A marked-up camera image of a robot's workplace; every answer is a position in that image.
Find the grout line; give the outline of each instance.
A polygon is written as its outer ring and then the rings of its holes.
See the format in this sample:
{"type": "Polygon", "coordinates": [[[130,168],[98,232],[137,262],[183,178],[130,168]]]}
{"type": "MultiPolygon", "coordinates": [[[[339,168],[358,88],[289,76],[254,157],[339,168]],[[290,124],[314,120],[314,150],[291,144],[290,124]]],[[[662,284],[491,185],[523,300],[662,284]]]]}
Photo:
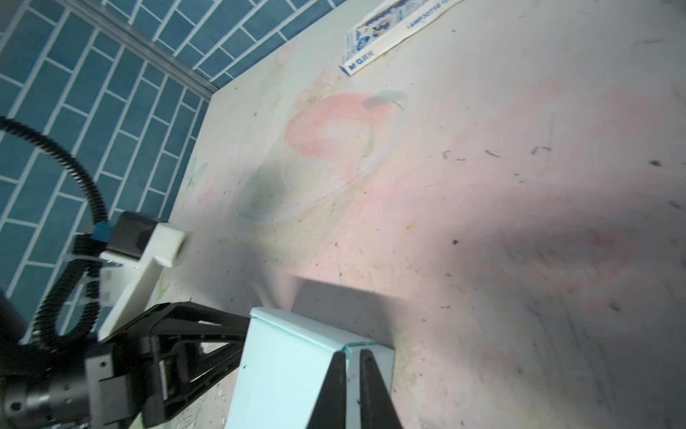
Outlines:
{"type": "Polygon", "coordinates": [[[129,137],[130,139],[134,139],[135,141],[138,141],[138,140],[141,139],[140,137],[136,137],[136,136],[134,136],[133,134],[131,134],[130,132],[127,132],[127,131],[124,131],[124,130],[119,130],[119,134],[125,135],[125,136],[129,137]]]}
{"type": "Polygon", "coordinates": [[[243,25],[241,25],[241,30],[243,30],[243,33],[247,34],[248,37],[250,37],[250,39],[253,41],[253,43],[257,43],[257,39],[252,34],[248,33],[248,30],[243,28],[243,25]]]}
{"type": "Polygon", "coordinates": [[[36,15],[38,18],[41,18],[42,20],[44,20],[48,24],[57,25],[57,23],[55,21],[51,20],[50,18],[48,18],[44,14],[40,13],[38,10],[33,9],[31,6],[29,6],[26,10],[28,10],[32,14],[36,15]]]}
{"type": "Polygon", "coordinates": [[[23,88],[23,87],[24,87],[24,84],[23,84],[23,83],[19,82],[18,80],[12,79],[10,76],[5,76],[5,75],[3,75],[2,73],[0,73],[0,79],[6,80],[6,81],[8,81],[8,82],[11,83],[11,84],[15,84],[15,85],[17,85],[19,88],[23,88]]]}
{"type": "Polygon", "coordinates": [[[128,15],[128,13],[126,13],[126,12],[124,12],[123,10],[119,9],[119,6],[115,5],[115,4],[112,3],[111,1],[108,1],[108,2],[107,2],[107,5],[112,6],[112,9],[114,9],[114,10],[116,10],[117,12],[119,12],[120,14],[126,16],[126,19],[127,19],[127,20],[130,18],[129,15],[128,15]]]}
{"type": "Polygon", "coordinates": [[[161,38],[157,39],[157,41],[160,43],[160,45],[166,46],[170,51],[172,51],[172,52],[174,51],[174,48],[171,47],[171,46],[169,46],[169,45],[168,45],[164,40],[162,40],[161,38]]]}
{"type": "MultiPolygon", "coordinates": [[[[117,134],[119,132],[121,132],[121,125],[123,124],[124,118],[126,117],[126,114],[128,113],[128,110],[131,107],[131,102],[134,99],[134,94],[136,93],[136,91],[138,91],[138,87],[141,85],[143,74],[145,73],[145,69],[147,68],[147,66],[148,66],[148,63],[146,62],[144,64],[144,66],[141,67],[141,70],[138,72],[138,76],[136,76],[136,82],[134,83],[133,88],[131,89],[131,97],[126,102],[123,110],[121,111],[121,115],[119,116],[119,120],[117,121],[117,125],[115,126],[115,131],[112,134],[112,137],[110,137],[110,141],[107,143],[107,147],[105,149],[105,152],[103,153],[102,158],[100,159],[100,162],[98,163],[97,169],[95,170],[95,174],[93,175],[93,181],[94,182],[97,182],[100,175],[104,173],[103,168],[105,166],[105,162],[107,161],[107,158],[110,156],[110,152],[112,151],[112,146],[115,143],[115,139],[117,138],[117,134]]],[[[139,139],[136,143],[136,146],[140,146],[140,145],[141,145],[141,139],[139,139]]],[[[110,175],[110,174],[106,174],[106,175],[110,176],[110,177],[115,177],[121,181],[119,183],[119,186],[117,187],[117,193],[119,193],[119,190],[122,189],[123,186],[126,184],[126,179],[128,178],[128,175],[125,175],[126,178],[120,177],[120,176],[114,176],[114,175],[110,175]]],[[[107,215],[108,219],[112,217],[111,210],[112,210],[112,207],[110,207],[110,213],[108,213],[108,215],[107,215]]]]}
{"type": "Polygon", "coordinates": [[[179,158],[180,158],[180,156],[175,155],[175,154],[173,154],[173,153],[171,153],[171,152],[168,152],[168,151],[166,151],[166,150],[162,150],[162,153],[165,154],[165,155],[167,155],[167,156],[170,156],[170,157],[172,157],[172,158],[174,158],[174,159],[179,159],[179,158]]]}
{"type": "Polygon", "coordinates": [[[199,50],[193,43],[187,43],[186,46],[190,46],[191,48],[195,49],[200,55],[205,55],[205,53],[199,50]]]}
{"type": "Polygon", "coordinates": [[[141,131],[141,138],[138,140],[138,143],[136,143],[136,147],[133,150],[133,154],[131,154],[131,159],[129,160],[129,164],[126,166],[126,171],[124,172],[124,176],[121,180],[121,184],[119,186],[119,189],[117,189],[117,195],[115,195],[115,199],[112,202],[112,209],[110,209],[110,217],[112,217],[114,207],[116,207],[117,203],[119,202],[119,198],[121,197],[121,192],[123,191],[123,184],[126,183],[126,181],[128,180],[129,174],[131,173],[131,169],[133,168],[133,163],[136,160],[136,156],[138,156],[139,149],[141,148],[141,142],[143,140],[142,136],[145,136],[145,134],[147,133],[147,127],[150,126],[150,121],[152,121],[152,113],[157,108],[157,104],[160,101],[160,96],[162,95],[162,92],[164,91],[164,88],[165,88],[165,85],[167,84],[168,79],[169,79],[169,76],[165,74],[165,77],[162,79],[162,85],[161,85],[160,91],[157,91],[157,96],[155,97],[155,101],[152,103],[152,107],[150,108],[150,113],[147,114],[147,119],[145,120],[145,125],[143,126],[143,131],[141,131]]]}
{"type": "Polygon", "coordinates": [[[16,180],[15,178],[10,178],[10,177],[7,177],[7,176],[0,176],[0,181],[9,182],[9,183],[11,183],[11,184],[13,184],[13,185],[16,185],[17,183],[19,183],[19,181],[16,180]]]}
{"type": "Polygon", "coordinates": [[[198,24],[191,30],[190,33],[188,33],[188,36],[186,36],[185,39],[183,39],[183,42],[178,46],[177,50],[174,51],[174,53],[171,56],[177,56],[180,52],[181,49],[183,49],[189,41],[193,38],[193,36],[196,35],[196,33],[202,28],[203,25],[205,25],[205,22],[209,19],[210,16],[212,16],[212,13],[214,13],[215,9],[219,7],[219,5],[222,4],[222,0],[217,0],[214,2],[212,6],[205,12],[204,15],[202,15],[202,18],[198,21],[198,24]]]}
{"type": "Polygon", "coordinates": [[[33,223],[33,222],[26,222],[25,220],[12,219],[12,218],[5,219],[5,223],[13,224],[13,225],[21,225],[22,227],[31,227],[31,228],[36,228],[38,226],[38,224],[33,223]]]}
{"type": "Polygon", "coordinates": [[[84,111],[82,111],[82,110],[80,110],[80,109],[78,109],[78,108],[76,108],[76,107],[74,107],[74,106],[71,106],[71,105],[69,105],[69,104],[67,104],[67,103],[62,103],[62,107],[64,107],[64,108],[67,109],[68,111],[72,111],[72,112],[74,112],[74,113],[78,113],[78,114],[81,115],[81,116],[88,117],[88,113],[86,113],[86,112],[84,112],[84,111]]]}
{"type": "MultiPolygon", "coordinates": [[[[88,38],[88,43],[86,44],[86,48],[81,53],[81,56],[79,57],[79,60],[76,63],[76,67],[81,67],[83,65],[84,61],[86,60],[88,49],[90,46],[93,45],[93,42],[95,41],[95,37],[97,36],[97,33],[98,33],[97,30],[93,30],[93,32],[91,33],[91,37],[88,38]]],[[[121,52],[123,52],[122,49],[123,48],[121,48],[121,47],[119,48],[119,51],[120,51],[120,54],[118,54],[119,57],[121,57],[121,52]]],[[[78,137],[76,143],[74,144],[73,149],[71,150],[72,154],[77,153],[77,151],[81,147],[81,143],[83,142],[83,138],[86,135],[86,131],[87,131],[88,127],[91,125],[91,122],[93,120],[93,116],[95,116],[95,111],[96,111],[95,106],[98,106],[100,104],[100,101],[102,100],[102,95],[104,94],[104,89],[109,84],[109,81],[112,78],[112,74],[114,73],[115,68],[116,68],[115,64],[110,66],[110,71],[107,74],[107,78],[105,79],[105,83],[103,83],[103,86],[100,89],[100,92],[98,93],[98,95],[95,99],[95,103],[93,103],[93,108],[91,109],[91,114],[88,116],[88,119],[86,119],[86,122],[85,122],[83,128],[81,129],[81,133],[79,134],[79,137],[78,137]]],[[[65,86],[64,90],[62,91],[62,95],[60,96],[60,99],[57,103],[57,106],[55,107],[55,109],[53,109],[52,115],[50,116],[50,119],[48,119],[48,122],[45,125],[45,128],[43,129],[43,134],[48,135],[50,133],[50,130],[52,129],[52,126],[55,123],[55,119],[57,118],[57,114],[60,110],[59,106],[64,102],[64,99],[67,98],[67,94],[71,90],[71,87],[72,87],[75,80],[76,80],[76,73],[71,75],[71,77],[69,78],[67,85],[65,86]]],[[[38,149],[35,149],[33,151],[33,153],[31,153],[32,157],[29,160],[29,163],[27,164],[26,169],[31,170],[36,158],[38,157],[39,152],[40,151],[38,149]]],[[[31,252],[34,250],[34,246],[36,245],[36,242],[38,241],[38,236],[40,235],[41,231],[43,230],[43,227],[45,225],[45,221],[46,221],[48,215],[50,214],[52,207],[55,204],[55,200],[57,199],[58,191],[62,187],[62,184],[64,183],[64,179],[66,177],[67,177],[67,171],[63,170],[62,173],[60,174],[60,178],[59,178],[56,186],[54,187],[52,195],[50,196],[50,199],[48,200],[48,202],[46,204],[46,207],[43,209],[43,214],[41,214],[41,216],[40,216],[40,220],[38,221],[38,226],[36,227],[34,234],[31,236],[31,240],[29,241],[29,244],[26,248],[26,251],[24,252],[24,256],[22,257],[21,262],[19,263],[19,267],[17,268],[16,272],[14,273],[12,281],[10,282],[10,286],[8,287],[8,289],[5,293],[7,298],[10,298],[12,296],[12,293],[14,292],[14,289],[16,288],[16,284],[19,281],[19,277],[21,276],[21,272],[24,269],[24,264],[26,264],[26,261],[28,260],[29,255],[31,255],[31,252]]],[[[14,190],[17,191],[18,189],[21,189],[20,185],[17,185],[14,190]]]]}
{"type": "Polygon", "coordinates": [[[98,54],[102,55],[103,57],[107,58],[109,61],[114,61],[115,59],[109,56],[108,54],[105,54],[103,51],[100,49],[96,48],[95,46],[91,46],[91,51],[97,52],[98,54]]]}
{"type": "MultiPolygon", "coordinates": [[[[98,31],[93,32],[94,35],[92,36],[93,39],[95,39],[95,35],[97,35],[98,31]]],[[[119,51],[117,52],[117,56],[115,57],[114,63],[110,66],[110,70],[107,72],[107,76],[105,77],[105,82],[103,82],[99,93],[97,94],[97,97],[95,98],[95,102],[93,103],[93,108],[91,109],[91,114],[88,116],[88,119],[86,119],[86,123],[84,124],[84,127],[81,129],[81,132],[79,133],[79,137],[76,140],[76,143],[74,145],[74,148],[72,149],[71,153],[75,154],[78,149],[81,147],[81,143],[83,142],[84,137],[86,136],[86,131],[88,130],[88,127],[91,125],[91,122],[93,120],[93,116],[95,116],[95,106],[98,106],[102,100],[103,95],[105,94],[105,88],[110,84],[110,79],[112,79],[112,75],[115,72],[115,69],[117,68],[117,63],[119,62],[119,59],[121,58],[121,55],[124,53],[124,47],[120,46],[119,51]]],[[[82,59],[85,59],[85,55],[82,54],[82,58],[79,59],[81,61],[82,59]]],[[[62,184],[64,183],[65,178],[67,177],[67,172],[62,171],[62,174],[60,175],[60,179],[57,182],[57,185],[55,186],[55,190],[58,191],[61,187],[62,184]]],[[[53,196],[50,198],[50,201],[48,202],[48,208],[52,209],[52,205],[55,203],[55,199],[57,195],[60,192],[53,192],[53,196]]],[[[64,254],[69,250],[69,245],[71,244],[71,237],[73,237],[74,233],[76,232],[76,229],[78,228],[79,222],[81,220],[81,217],[83,216],[84,211],[86,210],[86,203],[83,202],[81,204],[81,208],[79,209],[79,212],[76,215],[76,218],[74,219],[73,224],[71,225],[71,229],[69,231],[69,237],[70,239],[67,240],[64,243],[64,246],[62,247],[62,252],[60,253],[60,259],[58,260],[55,269],[53,270],[52,274],[50,275],[50,278],[48,279],[47,287],[45,290],[43,290],[43,295],[40,298],[40,301],[38,302],[38,308],[43,304],[43,301],[45,300],[45,297],[47,296],[48,292],[51,289],[51,285],[55,281],[55,278],[57,277],[58,274],[58,269],[61,265],[61,261],[64,259],[64,254]]],[[[35,321],[35,315],[34,318],[31,320],[31,323],[29,324],[29,327],[26,329],[26,333],[24,334],[24,337],[21,340],[22,344],[26,344],[26,342],[31,338],[31,333],[33,331],[33,326],[34,326],[34,321],[35,321]]]]}
{"type": "Polygon", "coordinates": [[[66,199],[68,199],[68,200],[86,202],[86,199],[85,199],[85,198],[81,198],[81,197],[74,196],[74,195],[71,195],[71,194],[66,194],[66,193],[64,193],[64,192],[58,192],[58,193],[57,193],[57,196],[61,196],[62,198],[66,198],[66,199]]]}
{"type": "Polygon", "coordinates": [[[138,16],[138,11],[141,9],[141,6],[143,5],[143,0],[137,0],[136,4],[133,7],[133,12],[131,12],[131,16],[128,19],[128,25],[133,25],[133,21],[136,20],[136,16],[138,16]]]}
{"type": "Polygon", "coordinates": [[[71,322],[71,317],[74,315],[74,310],[76,310],[76,305],[79,303],[79,298],[83,293],[84,284],[79,283],[76,286],[76,292],[74,293],[74,301],[69,304],[69,309],[67,310],[67,315],[64,317],[64,322],[62,322],[62,327],[60,328],[60,335],[64,335],[69,327],[69,322],[71,322]]]}
{"type": "Polygon", "coordinates": [[[174,173],[171,175],[171,180],[169,181],[169,185],[167,186],[167,193],[165,194],[165,198],[162,200],[162,206],[160,207],[160,211],[157,213],[157,217],[159,218],[162,216],[162,212],[165,210],[165,205],[167,205],[167,199],[169,198],[169,195],[172,192],[172,186],[174,186],[174,181],[176,180],[176,175],[178,174],[179,167],[181,166],[181,160],[183,159],[183,156],[186,152],[186,148],[188,147],[188,142],[193,138],[191,136],[191,133],[193,132],[193,128],[196,127],[196,122],[198,121],[198,115],[200,114],[200,107],[198,107],[198,111],[196,114],[193,116],[193,121],[191,121],[191,126],[188,129],[188,134],[186,136],[186,140],[183,142],[183,148],[181,148],[181,153],[179,154],[179,157],[177,158],[176,165],[174,166],[174,173]]]}
{"type": "Polygon", "coordinates": [[[224,52],[226,55],[228,55],[228,57],[231,58],[231,60],[233,61],[233,55],[231,55],[226,49],[224,49],[223,46],[220,46],[219,50],[224,52]]]}
{"type": "Polygon", "coordinates": [[[123,102],[123,103],[126,103],[126,102],[128,101],[126,98],[122,97],[121,95],[117,95],[117,94],[113,93],[113,92],[110,91],[109,89],[106,89],[106,90],[105,90],[105,94],[107,94],[107,95],[109,95],[109,96],[111,96],[111,97],[114,97],[114,98],[116,98],[117,100],[119,100],[120,102],[123,102]]]}
{"type": "Polygon", "coordinates": [[[174,11],[176,10],[176,7],[178,6],[179,3],[181,3],[181,0],[174,0],[174,2],[171,4],[171,7],[167,11],[167,14],[162,19],[160,26],[157,27],[155,34],[153,34],[153,36],[152,36],[151,40],[153,43],[157,41],[157,39],[160,37],[160,34],[162,34],[162,31],[165,29],[165,27],[167,27],[167,24],[169,23],[169,20],[172,19],[172,15],[174,14],[174,11]]]}
{"type": "MultiPolygon", "coordinates": [[[[238,31],[239,28],[242,28],[242,27],[243,27],[243,24],[246,23],[246,22],[248,21],[248,19],[252,18],[252,16],[253,16],[254,14],[256,14],[257,11],[258,11],[265,3],[267,3],[267,0],[260,0],[260,2],[259,2],[257,5],[255,5],[254,8],[252,8],[243,18],[241,18],[240,21],[238,21],[238,22],[236,23],[236,25],[233,26],[233,28],[232,28],[231,30],[228,31],[228,33],[226,33],[225,35],[223,35],[223,37],[222,37],[221,39],[219,39],[218,42],[216,42],[214,46],[212,46],[212,49],[210,49],[208,52],[206,52],[205,55],[203,55],[203,57],[202,57],[197,63],[195,63],[194,66],[191,67],[191,70],[197,69],[197,68],[198,68],[207,58],[209,58],[212,54],[214,54],[214,52],[215,52],[217,49],[219,49],[219,46],[222,46],[222,45],[224,44],[224,42],[226,42],[226,41],[228,40],[229,37],[233,36],[233,34],[234,34],[236,31],[238,31]]],[[[243,31],[244,31],[252,40],[255,39],[254,37],[252,37],[251,34],[249,34],[248,32],[246,32],[245,30],[243,30],[243,31]]]]}
{"type": "Polygon", "coordinates": [[[158,118],[157,116],[153,115],[152,119],[155,119],[157,122],[162,122],[166,126],[169,126],[169,122],[165,121],[164,119],[158,118]]]}
{"type": "MultiPolygon", "coordinates": [[[[187,89],[184,88],[183,91],[181,91],[181,96],[178,99],[178,102],[176,103],[176,108],[174,109],[174,114],[171,117],[170,123],[174,123],[176,121],[176,116],[178,115],[178,111],[181,109],[181,105],[183,102],[183,97],[186,96],[186,91],[187,89]]],[[[147,176],[147,182],[145,182],[145,187],[143,188],[143,197],[141,200],[138,202],[138,207],[136,208],[136,211],[140,211],[141,208],[143,207],[143,203],[145,202],[145,196],[147,195],[147,192],[150,190],[150,183],[152,183],[152,178],[155,175],[155,172],[157,171],[157,165],[160,163],[160,158],[162,157],[162,151],[166,148],[167,146],[167,140],[169,139],[169,135],[172,133],[172,127],[167,127],[167,132],[165,132],[165,138],[162,140],[163,146],[160,148],[160,151],[157,152],[157,157],[155,158],[155,163],[152,165],[152,171],[150,174],[147,176]]]]}
{"type": "Polygon", "coordinates": [[[117,176],[116,174],[112,174],[112,173],[110,173],[110,172],[106,172],[105,170],[102,170],[102,171],[100,172],[100,175],[101,175],[101,176],[111,177],[111,178],[116,178],[116,179],[119,180],[119,181],[120,181],[121,179],[123,179],[123,177],[117,176]]]}
{"type": "Polygon", "coordinates": [[[5,34],[3,35],[3,38],[0,38],[0,54],[2,54],[2,51],[5,49],[5,46],[7,45],[7,41],[12,38],[12,34],[14,33],[14,30],[16,29],[17,25],[19,24],[19,21],[21,21],[22,16],[24,16],[24,12],[26,12],[26,9],[29,8],[29,2],[31,0],[24,0],[21,5],[16,9],[16,12],[14,13],[14,16],[12,17],[12,20],[9,22],[8,26],[5,28],[5,34]]]}
{"type": "Polygon", "coordinates": [[[141,5],[141,9],[143,9],[143,10],[145,10],[147,13],[151,14],[152,17],[155,18],[157,21],[162,22],[162,18],[160,18],[159,16],[155,15],[154,13],[152,13],[152,11],[151,11],[150,9],[148,9],[145,5],[141,5]]]}
{"type": "Polygon", "coordinates": [[[160,87],[158,85],[155,85],[154,83],[150,82],[148,79],[141,78],[141,80],[144,81],[146,84],[152,86],[155,89],[160,89],[160,87]]]}
{"type": "Polygon", "coordinates": [[[74,72],[74,70],[68,68],[67,66],[65,66],[63,64],[60,64],[59,62],[53,60],[50,57],[45,57],[45,62],[47,62],[48,64],[52,64],[53,66],[57,67],[58,69],[62,69],[64,71],[66,71],[67,73],[71,74],[74,72]]]}
{"type": "Polygon", "coordinates": [[[178,13],[179,15],[181,15],[181,18],[185,19],[186,21],[190,22],[191,24],[193,24],[193,25],[196,24],[196,23],[193,22],[192,19],[190,19],[188,16],[186,16],[186,14],[184,14],[183,12],[181,12],[179,9],[175,10],[174,12],[178,13]]]}
{"type": "MultiPolygon", "coordinates": [[[[300,9],[298,9],[297,13],[295,13],[295,14],[289,16],[288,18],[286,18],[285,20],[281,21],[281,23],[279,24],[279,26],[277,26],[277,27],[274,28],[272,31],[270,31],[270,32],[268,32],[267,34],[265,34],[265,36],[262,37],[260,40],[258,40],[257,43],[255,43],[253,46],[251,46],[250,48],[248,48],[247,51],[245,51],[244,53],[242,53],[241,55],[239,55],[234,61],[232,61],[231,63],[229,63],[229,65],[227,65],[226,67],[224,67],[219,73],[217,73],[217,74],[214,75],[212,78],[210,78],[210,81],[213,81],[214,79],[217,79],[217,78],[220,77],[224,72],[228,71],[231,67],[233,67],[235,64],[237,64],[240,60],[242,60],[243,58],[245,58],[247,55],[251,54],[258,46],[260,46],[260,45],[261,45],[262,43],[264,43],[267,39],[269,39],[269,37],[272,37],[276,32],[281,31],[282,28],[284,28],[284,27],[285,27],[286,25],[288,25],[291,21],[293,21],[295,18],[297,18],[298,16],[300,16],[300,14],[303,13],[303,11],[305,11],[307,8],[309,8],[311,5],[313,5],[313,4],[314,4],[315,2],[317,2],[317,1],[318,1],[318,0],[309,0],[307,3],[305,3],[304,5],[302,5],[302,6],[300,7],[300,9]]],[[[221,45],[221,43],[223,43],[223,42],[224,42],[224,41],[223,41],[222,39],[220,39],[220,41],[217,42],[217,43],[221,45]]],[[[215,49],[215,48],[210,49],[210,51],[209,51],[206,55],[207,55],[207,56],[211,55],[211,54],[213,53],[214,49],[215,49]]],[[[197,66],[198,66],[198,64],[194,65],[194,66],[192,67],[192,69],[195,70],[197,66]]]]}
{"type": "MultiPolygon", "coordinates": [[[[29,72],[28,78],[26,79],[26,83],[24,87],[19,91],[19,94],[17,95],[16,99],[14,99],[14,103],[12,104],[12,108],[10,109],[9,113],[7,114],[7,117],[14,117],[19,111],[19,107],[24,101],[24,98],[26,98],[26,94],[28,91],[31,89],[31,85],[33,85],[36,76],[38,75],[38,71],[40,68],[43,66],[43,62],[47,57],[47,53],[50,51],[52,48],[52,45],[55,43],[55,40],[57,39],[57,35],[60,33],[60,30],[64,26],[64,22],[67,20],[67,17],[69,16],[68,12],[63,12],[62,16],[60,17],[60,22],[55,28],[53,28],[52,33],[50,34],[50,37],[48,38],[47,42],[45,43],[45,46],[43,47],[43,50],[40,51],[40,54],[38,55],[38,59],[34,63],[34,66],[31,68],[31,71],[29,72]]],[[[82,59],[85,59],[85,55],[83,52],[81,53],[81,58],[79,58],[79,61],[82,61],[82,59]]],[[[60,99],[55,106],[55,109],[53,109],[52,114],[50,115],[50,119],[48,119],[48,123],[45,124],[45,127],[43,128],[43,134],[48,135],[50,132],[50,129],[52,128],[52,123],[55,121],[55,118],[57,118],[57,112],[59,111],[60,104],[64,102],[64,99],[67,97],[67,93],[69,92],[69,89],[71,89],[71,85],[73,84],[74,79],[76,78],[76,73],[72,73],[69,76],[69,80],[67,81],[67,86],[62,90],[62,95],[60,96],[60,99]]],[[[2,139],[5,136],[4,133],[0,133],[0,144],[2,144],[2,139]]],[[[5,220],[8,218],[10,215],[10,210],[12,210],[14,206],[14,202],[16,199],[19,197],[19,192],[22,190],[24,187],[24,183],[26,182],[26,178],[29,176],[29,173],[31,172],[31,168],[34,166],[34,163],[36,162],[36,159],[38,158],[38,154],[40,153],[40,150],[38,148],[34,148],[31,151],[31,155],[29,156],[29,159],[24,166],[24,169],[21,171],[21,175],[19,176],[19,179],[16,182],[16,186],[12,190],[12,193],[10,194],[10,197],[8,198],[7,202],[5,203],[5,207],[2,211],[0,211],[0,231],[2,231],[2,227],[5,224],[5,220]]]]}
{"type": "Polygon", "coordinates": [[[181,106],[184,106],[185,108],[187,108],[188,110],[190,110],[193,113],[196,112],[196,110],[194,108],[190,107],[188,104],[184,103],[183,101],[181,102],[181,106]]]}
{"type": "Polygon", "coordinates": [[[209,74],[205,73],[202,69],[197,69],[197,70],[194,70],[194,71],[199,71],[200,73],[204,74],[204,75],[207,77],[208,80],[212,77],[212,76],[210,76],[209,74]]]}
{"type": "MultiPolygon", "coordinates": [[[[81,208],[79,209],[79,212],[76,214],[76,219],[74,219],[73,224],[71,225],[71,229],[69,230],[69,239],[67,242],[64,243],[64,246],[62,246],[62,252],[60,252],[60,258],[57,260],[57,263],[55,264],[55,268],[52,270],[52,274],[50,275],[50,278],[47,281],[47,287],[43,291],[43,295],[40,298],[40,301],[38,302],[38,307],[40,308],[41,305],[43,304],[43,301],[45,301],[45,297],[47,296],[48,292],[51,289],[51,285],[54,283],[55,278],[57,277],[57,274],[59,273],[59,269],[62,265],[62,261],[64,259],[64,254],[67,253],[69,250],[69,246],[71,245],[71,241],[73,239],[73,235],[76,232],[76,229],[79,226],[79,220],[81,219],[81,216],[83,215],[83,212],[86,210],[86,203],[84,202],[81,204],[81,208]]],[[[34,323],[36,322],[34,317],[31,319],[31,322],[29,323],[28,328],[26,329],[26,332],[24,333],[24,337],[22,337],[20,344],[26,344],[28,343],[29,339],[31,338],[31,334],[33,333],[34,330],[34,323]]]]}
{"type": "Polygon", "coordinates": [[[35,262],[35,261],[26,261],[27,266],[42,266],[43,268],[55,268],[55,264],[48,264],[47,262],[35,262]]]}

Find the white tabletop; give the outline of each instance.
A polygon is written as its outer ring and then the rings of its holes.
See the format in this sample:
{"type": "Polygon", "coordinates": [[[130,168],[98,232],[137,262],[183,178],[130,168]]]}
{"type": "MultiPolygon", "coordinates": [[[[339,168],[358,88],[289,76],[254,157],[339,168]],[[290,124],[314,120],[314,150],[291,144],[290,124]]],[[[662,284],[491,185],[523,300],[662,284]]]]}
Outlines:
{"type": "Polygon", "coordinates": [[[155,300],[392,345],[405,429],[686,426],[684,3],[466,0],[347,77],[370,3],[215,94],[155,300]]]}

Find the blue tile wall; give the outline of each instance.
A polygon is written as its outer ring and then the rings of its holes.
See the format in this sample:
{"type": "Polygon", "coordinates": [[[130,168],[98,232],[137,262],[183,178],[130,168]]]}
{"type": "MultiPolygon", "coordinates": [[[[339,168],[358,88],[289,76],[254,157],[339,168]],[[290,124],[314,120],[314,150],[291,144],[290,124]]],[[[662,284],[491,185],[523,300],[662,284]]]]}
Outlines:
{"type": "MultiPolygon", "coordinates": [[[[197,19],[214,4],[201,3],[196,14],[183,10],[197,19]]],[[[134,11],[147,17],[151,37],[173,14],[188,32],[194,28],[184,12],[171,11],[171,1],[145,4],[108,6],[123,19],[134,11]]],[[[19,0],[12,10],[0,34],[0,114],[71,151],[98,184],[113,222],[124,209],[167,220],[207,102],[54,0],[19,0]]],[[[172,32],[168,41],[185,37],[172,32]]],[[[27,322],[64,269],[75,233],[91,223],[70,175],[28,142],[0,135],[0,289],[27,322]]],[[[62,332],[78,321],[81,295],[75,291],[65,305],[62,332]]]]}
{"type": "Polygon", "coordinates": [[[221,88],[345,0],[99,0],[221,88]]]}

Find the black cable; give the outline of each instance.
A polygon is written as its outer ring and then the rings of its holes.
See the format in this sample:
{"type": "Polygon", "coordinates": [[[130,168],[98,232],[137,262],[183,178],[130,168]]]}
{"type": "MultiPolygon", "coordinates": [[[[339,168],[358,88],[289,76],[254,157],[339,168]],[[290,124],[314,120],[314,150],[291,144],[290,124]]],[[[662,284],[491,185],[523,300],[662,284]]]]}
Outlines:
{"type": "MultiPolygon", "coordinates": [[[[107,206],[97,185],[93,182],[84,166],[79,161],[76,161],[62,146],[38,131],[1,115],[0,131],[8,132],[33,143],[38,149],[57,160],[72,175],[84,192],[88,205],[91,208],[93,224],[108,221],[107,206]]],[[[105,248],[105,243],[93,240],[90,234],[83,234],[76,237],[72,253],[74,255],[97,257],[105,248]]],[[[78,281],[81,280],[83,274],[87,272],[89,277],[99,277],[101,267],[102,263],[100,261],[89,259],[75,259],[67,264],[67,268],[45,297],[36,315],[35,331],[38,334],[38,344],[41,347],[51,351],[64,351],[82,342],[93,326],[95,326],[97,316],[100,313],[100,304],[97,302],[99,298],[99,282],[91,281],[86,285],[86,296],[96,301],[87,303],[84,306],[81,319],[68,334],[61,336],[57,333],[56,329],[57,318],[62,311],[64,302],[66,302],[78,281]]]]}

